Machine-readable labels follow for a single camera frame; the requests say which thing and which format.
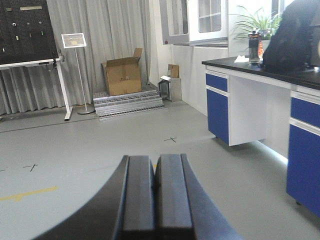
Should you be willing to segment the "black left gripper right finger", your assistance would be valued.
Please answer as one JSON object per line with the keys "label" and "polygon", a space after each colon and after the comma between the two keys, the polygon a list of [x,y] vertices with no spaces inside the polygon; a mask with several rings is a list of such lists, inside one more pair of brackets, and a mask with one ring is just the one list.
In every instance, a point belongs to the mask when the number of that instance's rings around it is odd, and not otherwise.
{"label": "black left gripper right finger", "polygon": [[193,172],[187,155],[161,154],[155,171],[158,240],[241,240]]}

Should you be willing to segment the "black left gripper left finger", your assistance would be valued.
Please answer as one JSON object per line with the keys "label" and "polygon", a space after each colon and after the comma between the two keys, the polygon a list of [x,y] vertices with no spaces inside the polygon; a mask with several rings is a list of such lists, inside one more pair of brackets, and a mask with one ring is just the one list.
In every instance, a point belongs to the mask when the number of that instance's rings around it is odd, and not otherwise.
{"label": "black left gripper left finger", "polygon": [[146,155],[124,155],[103,187],[38,240],[154,240],[154,170]]}

